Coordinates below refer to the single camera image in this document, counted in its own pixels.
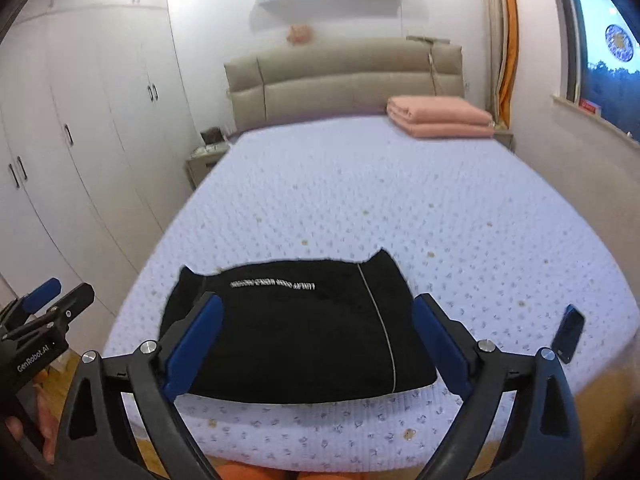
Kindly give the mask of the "person's left hand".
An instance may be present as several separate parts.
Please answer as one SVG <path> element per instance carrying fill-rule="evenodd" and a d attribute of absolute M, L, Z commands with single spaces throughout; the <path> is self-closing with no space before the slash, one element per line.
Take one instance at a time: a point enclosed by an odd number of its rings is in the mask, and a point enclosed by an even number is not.
<path fill-rule="evenodd" d="M 48 464 L 53 465 L 58 420 L 53 416 L 47 395 L 39 384 L 34 385 L 34 393 L 36 399 L 37 425 L 44 439 L 42 456 Z M 8 417 L 6 419 L 6 428 L 9 429 L 10 434 L 12 434 L 15 440 L 21 440 L 21 438 L 24 437 L 23 425 L 17 418 Z"/>

